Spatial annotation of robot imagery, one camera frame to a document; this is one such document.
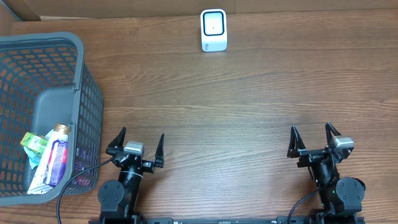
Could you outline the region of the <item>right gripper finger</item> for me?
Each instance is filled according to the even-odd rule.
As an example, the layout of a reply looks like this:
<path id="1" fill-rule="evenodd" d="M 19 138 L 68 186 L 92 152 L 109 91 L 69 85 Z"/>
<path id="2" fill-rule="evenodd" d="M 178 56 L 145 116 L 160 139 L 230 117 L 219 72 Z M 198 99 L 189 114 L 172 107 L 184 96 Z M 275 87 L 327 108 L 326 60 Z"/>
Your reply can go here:
<path id="1" fill-rule="evenodd" d="M 287 157 L 300 157 L 303 152 L 307 149 L 299 135 L 296 126 L 291 127 L 290 131 L 290 142 L 287 151 Z"/>
<path id="2" fill-rule="evenodd" d="M 330 122 L 325 124 L 325 131 L 328 146 L 337 146 L 341 133 Z"/>

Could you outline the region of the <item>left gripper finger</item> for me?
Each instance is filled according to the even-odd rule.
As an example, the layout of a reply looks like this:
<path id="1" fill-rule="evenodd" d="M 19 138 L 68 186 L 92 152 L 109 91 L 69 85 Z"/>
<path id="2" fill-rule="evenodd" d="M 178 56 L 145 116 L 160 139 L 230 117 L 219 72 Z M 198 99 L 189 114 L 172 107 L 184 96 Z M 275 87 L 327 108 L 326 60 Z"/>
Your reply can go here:
<path id="1" fill-rule="evenodd" d="M 107 149 L 122 149 L 126 135 L 126 127 L 123 127 L 119 134 L 108 144 Z"/>
<path id="2" fill-rule="evenodd" d="M 156 149 L 154 166 L 159 168 L 164 167 L 164 134 L 161 135 Z"/>

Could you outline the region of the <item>purple red packet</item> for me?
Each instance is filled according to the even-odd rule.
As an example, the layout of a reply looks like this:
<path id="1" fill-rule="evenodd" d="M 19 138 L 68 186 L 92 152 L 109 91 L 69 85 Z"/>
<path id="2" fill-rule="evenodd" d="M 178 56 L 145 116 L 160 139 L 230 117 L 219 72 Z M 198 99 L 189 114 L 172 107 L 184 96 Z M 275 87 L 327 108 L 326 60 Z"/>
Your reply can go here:
<path id="1" fill-rule="evenodd" d="M 43 183 L 45 185 L 55 187 L 61 181 L 66 169 L 67 149 L 67 141 L 55 140 L 52 143 L 49 161 L 44 175 Z"/>

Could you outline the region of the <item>white tube gold cap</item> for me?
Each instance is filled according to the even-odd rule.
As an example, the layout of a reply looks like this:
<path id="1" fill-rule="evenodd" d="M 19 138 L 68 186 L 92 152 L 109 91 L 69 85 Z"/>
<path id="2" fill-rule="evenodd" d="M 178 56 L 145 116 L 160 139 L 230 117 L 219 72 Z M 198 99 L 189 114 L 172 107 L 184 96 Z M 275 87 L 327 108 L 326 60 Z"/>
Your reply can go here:
<path id="1" fill-rule="evenodd" d="M 69 132 L 68 126 L 55 125 L 36 168 L 28 194 L 45 194 L 60 183 L 66 169 Z"/>

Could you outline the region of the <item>green yellow drink carton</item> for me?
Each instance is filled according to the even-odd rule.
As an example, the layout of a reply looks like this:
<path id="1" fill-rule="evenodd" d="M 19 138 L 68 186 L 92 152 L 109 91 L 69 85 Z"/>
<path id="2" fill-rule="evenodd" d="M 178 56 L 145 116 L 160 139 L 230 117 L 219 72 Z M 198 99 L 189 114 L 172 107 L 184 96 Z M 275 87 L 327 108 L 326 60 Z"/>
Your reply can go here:
<path id="1" fill-rule="evenodd" d="M 21 146 L 28 148 L 36 154 L 42 154 L 45 151 L 47 143 L 48 141 L 45 138 L 30 132 L 26 132 L 20 141 Z"/>

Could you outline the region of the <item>light blue plastic packet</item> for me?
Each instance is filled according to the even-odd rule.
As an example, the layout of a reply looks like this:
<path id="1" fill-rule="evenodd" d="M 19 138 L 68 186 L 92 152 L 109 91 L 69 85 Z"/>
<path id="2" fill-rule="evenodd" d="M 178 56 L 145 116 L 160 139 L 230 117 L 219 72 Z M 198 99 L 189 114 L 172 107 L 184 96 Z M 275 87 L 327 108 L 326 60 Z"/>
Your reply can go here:
<path id="1" fill-rule="evenodd" d="M 50 136 L 52 135 L 52 133 L 53 133 L 53 130 L 49 131 L 45 136 L 41 136 L 41 137 L 45 138 L 47 141 L 49 141 Z M 23 147 L 23 148 L 24 148 L 24 151 L 25 151 L 25 153 L 27 154 L 27 156 L 29 158 L 30 168 L 31 169 L 36 168 L 39 165 L 39 163 L 40 163 L 40 160 L 42 158 L 43 153 L 42 154 L 36 154 L 36 153 L 30 151 L 26 147 Z"/>

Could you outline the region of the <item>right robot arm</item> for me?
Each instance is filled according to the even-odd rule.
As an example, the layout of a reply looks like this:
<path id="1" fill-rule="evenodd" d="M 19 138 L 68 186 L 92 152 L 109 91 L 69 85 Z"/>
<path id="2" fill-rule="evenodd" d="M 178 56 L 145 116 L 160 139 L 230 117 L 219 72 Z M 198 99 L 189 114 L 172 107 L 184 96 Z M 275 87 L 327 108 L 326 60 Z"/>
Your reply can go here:
<path id="1" fill-rule="evenodd" d="M 295 209 L 304 201 L 318 194 L 322 208 L 311 210 L 305 223 L 359 223 L 357 213 L 362 210 L 366 185 L 354 177 L 341 177 L 337 164 L 348 158 L 354 149 L 354 141 L 342 135 L 331 124 L 325 124 L 326 146 L 308 150 L 295 126 L 291 127 L 288 158 L 297 158 L 297 167 L 306 167 L 317 189 L 301 198 L 290 210 L 290 223 Z"/>

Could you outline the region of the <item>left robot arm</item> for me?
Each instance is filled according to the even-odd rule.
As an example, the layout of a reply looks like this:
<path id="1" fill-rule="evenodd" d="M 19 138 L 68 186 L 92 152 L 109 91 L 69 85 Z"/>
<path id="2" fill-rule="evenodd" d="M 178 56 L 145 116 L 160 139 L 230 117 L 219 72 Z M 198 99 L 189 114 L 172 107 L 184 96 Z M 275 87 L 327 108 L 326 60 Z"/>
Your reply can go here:
<path id="1" fill-rule="evenodd" d="M 99 188 L 98 223 L 142 223 L 144 219 L 134 209 L 144 173 L 153 174 L 156 168 L 164 166 L 164 135 L 160 137 L 153 161 L 144 159 L 143 143 L 124 142 L 125 135 L 126 128 L 122 128 L 106 148 L 120 172 L 116 180 L 108 180 Z"/>

